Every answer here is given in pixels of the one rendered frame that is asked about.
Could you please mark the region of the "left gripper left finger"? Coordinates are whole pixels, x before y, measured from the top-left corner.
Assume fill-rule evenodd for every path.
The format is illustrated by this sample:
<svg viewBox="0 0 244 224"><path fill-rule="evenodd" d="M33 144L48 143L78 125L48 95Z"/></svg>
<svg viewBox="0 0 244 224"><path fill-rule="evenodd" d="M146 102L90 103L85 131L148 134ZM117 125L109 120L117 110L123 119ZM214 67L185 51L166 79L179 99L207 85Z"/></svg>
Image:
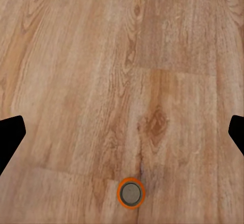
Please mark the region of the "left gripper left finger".
<svg viewBox="0 0 244 224"><path fill-rule="evenodd" d="M0 175L25 135L26 129L22 116L18 115L0 121Z"/></svg>

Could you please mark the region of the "can of soda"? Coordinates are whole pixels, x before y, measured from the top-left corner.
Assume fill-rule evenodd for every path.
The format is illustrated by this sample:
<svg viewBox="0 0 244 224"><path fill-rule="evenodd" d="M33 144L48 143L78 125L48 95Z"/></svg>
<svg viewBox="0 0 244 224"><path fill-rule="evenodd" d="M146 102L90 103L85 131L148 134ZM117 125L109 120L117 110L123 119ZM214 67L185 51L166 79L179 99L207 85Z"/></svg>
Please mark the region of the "can of soda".
<svg viewBox="0 0 244 224"><path fill-rule="evenodd" d="M127 177L117 188L117 198L124 207L134 209L141 206L145 199L145 188L141 181Z"/></svg>

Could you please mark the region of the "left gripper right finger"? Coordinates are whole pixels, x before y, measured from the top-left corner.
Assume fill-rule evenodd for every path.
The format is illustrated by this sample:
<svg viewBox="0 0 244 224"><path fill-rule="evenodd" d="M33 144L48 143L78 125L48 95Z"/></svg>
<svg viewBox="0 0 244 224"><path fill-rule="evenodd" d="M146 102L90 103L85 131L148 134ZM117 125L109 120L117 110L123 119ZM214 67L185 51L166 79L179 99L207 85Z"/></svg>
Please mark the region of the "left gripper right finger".
<svg viewBox="0 0 244 224"><path fill-rule="evenodd" d="M244 117L232 116L228 133L244 155Z"/></svg>

